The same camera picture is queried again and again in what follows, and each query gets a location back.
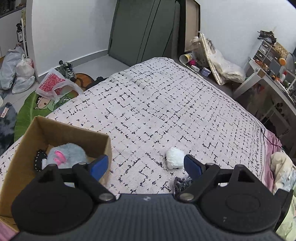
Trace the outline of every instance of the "large clear water bottle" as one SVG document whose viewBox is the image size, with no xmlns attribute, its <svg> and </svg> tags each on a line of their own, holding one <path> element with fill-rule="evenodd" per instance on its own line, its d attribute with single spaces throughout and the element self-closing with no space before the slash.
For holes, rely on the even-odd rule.
<svg viewBox="0 0 296 241">
<path fill-rule="evenodd" d="M 205 55 L 205 50 L 202 46 L 202 42 L 198 36 L 190 40 L 191 46 L 190 50 L 196 63 L 201 67 L 209 67 L 207 57 Z"/>
</svg>

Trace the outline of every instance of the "pink bow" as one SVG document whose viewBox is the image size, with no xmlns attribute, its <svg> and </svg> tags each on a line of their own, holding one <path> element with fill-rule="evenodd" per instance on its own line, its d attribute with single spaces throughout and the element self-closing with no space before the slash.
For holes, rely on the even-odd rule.
<svg viewBox="0 0 296 241">
<path fill-rule="evenodd" d="M 57 156 L 57 158 L 54 158 L 54 161 L 58 166 L 62 163 L 67 162 L 67 159 L 65 158 L 64 154 L 61 151 L 56 150 L 54 153 Z"/>
</svg>

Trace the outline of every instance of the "patterned bedspread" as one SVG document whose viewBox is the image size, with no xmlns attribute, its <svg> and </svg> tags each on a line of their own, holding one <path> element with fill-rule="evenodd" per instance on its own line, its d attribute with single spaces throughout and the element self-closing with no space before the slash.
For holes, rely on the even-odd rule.
<svg viewBox="0 0 296 241">
<path fill-rule="evenodd" d="M 170 192 L 174 177 L 186 175 L 167 169 L 165 153 L 173 146 L 202 163 L 244 164 L 259 179 L 264 175 L 260 122 L 171 59 L 153 58 L 115 73 L 48 118 L 111 137 L 107 188 L 114 194 Z M 0 157 L 1 179 L 18 143 Z"/>
</svg>

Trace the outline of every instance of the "white blanket with black pattern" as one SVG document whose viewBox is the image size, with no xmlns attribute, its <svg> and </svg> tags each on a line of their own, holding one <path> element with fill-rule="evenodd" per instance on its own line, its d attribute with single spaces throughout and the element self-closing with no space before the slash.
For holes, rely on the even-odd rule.
<svg viewBox="0 0 296 241">
<path fill-rule="evenodd" d="M 186 175 L 167 169 L 165 153 L 173 146 L 221 168 L 244 164 L 263 179 L 260 122 L 171 59 L 153 58 L 115 73 L 48 118 L 111 137 L 107 188 L 114 194 L 171 192 L 174 177 Z M 0 157 L 2 179 L 18 143 Z"/>
</svg>

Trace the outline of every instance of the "cartoon character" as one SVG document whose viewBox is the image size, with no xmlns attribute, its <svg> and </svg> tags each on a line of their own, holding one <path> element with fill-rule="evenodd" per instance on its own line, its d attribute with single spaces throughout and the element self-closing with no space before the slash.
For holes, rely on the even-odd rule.
<svg viewBox="0 0 296 241">
<path fill-rule="evenodd" d="M 59 108 L 60 106 L 62 106 L 64 103 L 66 103 L 70 99 L 71 98 L 69 98 L 67 95 L 64 95 L 59 100 L 59 102 L 57 102 L 55 104 L 54 101 L 51 99 L 48 99 L 48 98 L 45 98 L 42 96 L 38 96 L 36 99 L 37 106 L 35 106 L 34 109 L 39 109 L 39 110 L 49 109 L 51 112 L 53 112 L 55 109 Z"/>
</svg>

